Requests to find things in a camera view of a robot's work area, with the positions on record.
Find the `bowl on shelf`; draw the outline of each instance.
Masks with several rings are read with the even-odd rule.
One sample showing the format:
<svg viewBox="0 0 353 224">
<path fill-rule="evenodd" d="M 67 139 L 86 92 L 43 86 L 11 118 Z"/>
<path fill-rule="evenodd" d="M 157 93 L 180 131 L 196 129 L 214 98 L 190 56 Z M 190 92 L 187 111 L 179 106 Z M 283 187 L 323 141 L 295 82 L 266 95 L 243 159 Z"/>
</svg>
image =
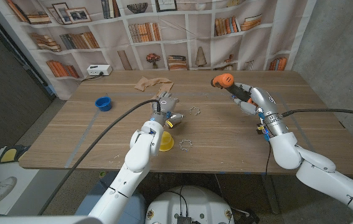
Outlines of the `bowl on shelf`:
<svg viewBox="0 0 353 224">
<path fill-rule="evenodd" d="M 130 4 L 130 5 L 127 5 L 126 7 L 128 7 L 128 9 L 133 13 L 137 14 L 137 13 L 144 13 L 147 9 L 147 6 L 148 6 L 148 3 L 144 2 L 144 3 Z"/>
</svg>

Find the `bookshelf backdrop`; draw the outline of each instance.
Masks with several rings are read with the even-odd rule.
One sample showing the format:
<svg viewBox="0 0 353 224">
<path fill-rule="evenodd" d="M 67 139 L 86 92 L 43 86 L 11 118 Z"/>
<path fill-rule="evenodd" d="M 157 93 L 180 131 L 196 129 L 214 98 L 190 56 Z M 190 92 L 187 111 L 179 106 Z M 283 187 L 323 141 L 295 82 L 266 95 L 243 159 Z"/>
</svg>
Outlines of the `bookshelf backdrop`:
<svg viewBox="0 0 353 224">
<path fill-rule="evenodd" d="M 290 70 L 315 3 L 0 0 L 0 11 L 57 96 L 67 100 L 91 64 L 114 70 Z M 146 61 L 149 54 L 160 56 L 158 68 Z"/>
</svg>

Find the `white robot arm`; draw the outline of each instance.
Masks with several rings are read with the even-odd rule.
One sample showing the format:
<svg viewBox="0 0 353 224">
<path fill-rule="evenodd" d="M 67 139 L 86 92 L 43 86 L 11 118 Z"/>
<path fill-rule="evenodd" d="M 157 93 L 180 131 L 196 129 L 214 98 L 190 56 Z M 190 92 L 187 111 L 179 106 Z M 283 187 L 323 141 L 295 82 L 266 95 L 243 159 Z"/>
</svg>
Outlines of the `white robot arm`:
<svg viewBox="0 0 353 224">
<path fill-rule="evenodd" d="M 253 114 L 253 106 L 255 113 L 263 113 L 263 122 L 269 130 L 277 164 L 285 169 L 301 166 L 296 176 L 302 183 L 353 209 L 353 180 L 336 171 L 336 165 L 327 157 L 297 145 L 294 133 L 288 131 L 268 92 L 241 83 L 236 83 L 236 86 L 246 91 L 256 105 L 238 98 L 234 99 L 235 103 L 247 114 Z"/>
<path fill-rule="evenodd" d="M 129 198 L 150 170 L 150 156 L 158 155 L 165 122 L 173 126 L 183 118 L 181 114 L 172 113 L 179 100 L 171 98 L 170 93 L 162 93 L 158 100 L 161 111 L 156 111 L 153 105 L 150 120 L 143 124 L 141 130 L 134 132 L 129 144 L 130 150 L 125 156 L 125 163 L 113 183 L 89 213 L 90 217 L 98 218 L 103 223 L 118 223 Z"/>
</svg>

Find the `orange handle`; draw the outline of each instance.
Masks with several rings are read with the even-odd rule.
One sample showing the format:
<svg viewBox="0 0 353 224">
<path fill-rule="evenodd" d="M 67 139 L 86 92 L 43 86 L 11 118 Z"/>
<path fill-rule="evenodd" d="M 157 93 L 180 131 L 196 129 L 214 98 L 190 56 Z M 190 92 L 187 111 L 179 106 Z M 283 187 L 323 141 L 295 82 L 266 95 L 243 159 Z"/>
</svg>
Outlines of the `orange handle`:
<svg viewBox="0 0 353 224">
<path fill-rule="evenodd" d="M 218 75 L 211 81 L 213 87 L 228 88 L 234 84 L 234 78 L 232 74 L 224 73 Z"/>
</svg>

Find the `yellow cup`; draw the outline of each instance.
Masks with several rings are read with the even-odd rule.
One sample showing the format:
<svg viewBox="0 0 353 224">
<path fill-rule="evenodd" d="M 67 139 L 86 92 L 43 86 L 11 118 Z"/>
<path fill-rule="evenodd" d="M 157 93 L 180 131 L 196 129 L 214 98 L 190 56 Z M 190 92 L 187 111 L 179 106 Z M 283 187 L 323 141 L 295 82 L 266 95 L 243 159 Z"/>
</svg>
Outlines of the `yellow cup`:
<svg viewBox="0 0 353 224">
<path fill-rule="evenodd" d="M 171 150 L 173 146 L 174 146 L 174 139 L 172 138 L 171 134 L 169 134 L 169 132 L 164 131 L 162 134 L 161 146 L 159 147 L 159 150 L 161 152 L 166 152 Z"/>
</svg>

